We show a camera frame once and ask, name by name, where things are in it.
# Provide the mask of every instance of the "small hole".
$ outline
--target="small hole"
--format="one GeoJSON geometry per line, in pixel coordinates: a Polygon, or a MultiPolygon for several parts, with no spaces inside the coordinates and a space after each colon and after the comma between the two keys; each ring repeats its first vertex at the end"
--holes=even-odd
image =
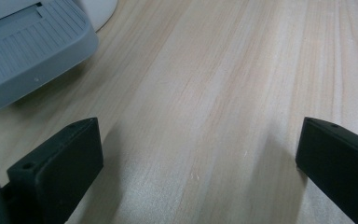
{"type": "Polygon", "coordinates": [[[24,165],[22,166],[22,169],[28,170],[28,169],[31,169],[31,168],[33,168],[33,167],[34,167],[34,163],[33,163],[33,162],[28,162],[28,163],[26,163],[26,164],[24,164],[24,165]]]}

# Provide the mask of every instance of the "white round object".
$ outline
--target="white round object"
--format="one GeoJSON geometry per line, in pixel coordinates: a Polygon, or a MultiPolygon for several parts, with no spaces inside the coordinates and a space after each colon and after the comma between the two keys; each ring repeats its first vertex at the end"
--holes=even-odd
{"type": "Polygon", "coordinates": [[[75,0],[86,13],[95,31],[99,30],[115,11],[117,0],[75,0]]]}

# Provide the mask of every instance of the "wood grain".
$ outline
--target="wood grain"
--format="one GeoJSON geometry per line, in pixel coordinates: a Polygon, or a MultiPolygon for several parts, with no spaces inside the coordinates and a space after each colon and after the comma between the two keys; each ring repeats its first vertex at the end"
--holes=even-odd
{"type": "Polygon", "coordinates": [[[351,223],[297,169],[305,116],[358,133],[358,0],[121,0],[88,60],[0,110],[6,169],[98,117],[68,223],[351,223]]]}

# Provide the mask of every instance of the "light wood grain surface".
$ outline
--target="light wood grain surface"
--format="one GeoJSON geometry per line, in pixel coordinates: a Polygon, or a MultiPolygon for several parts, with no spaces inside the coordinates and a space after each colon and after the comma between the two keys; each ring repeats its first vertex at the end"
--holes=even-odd
{"type": "Polygon", "coordinates": [[[98,36],[0,110],[1,185],[98,117],[105,166],[68,223],[351,223],[295,155],[305,116],[358,133],[358,0],[120,0],[98,36]]]}

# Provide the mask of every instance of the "gray plastic object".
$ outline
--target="gray plastic object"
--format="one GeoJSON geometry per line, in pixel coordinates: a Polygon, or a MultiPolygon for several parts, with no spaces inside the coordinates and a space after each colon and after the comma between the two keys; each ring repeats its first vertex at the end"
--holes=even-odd
{"type": "Polygon", "coordinates": [[[0,108],[87,59],[98,36],[72,0],[30,5],[0,19],[0,108]]]}

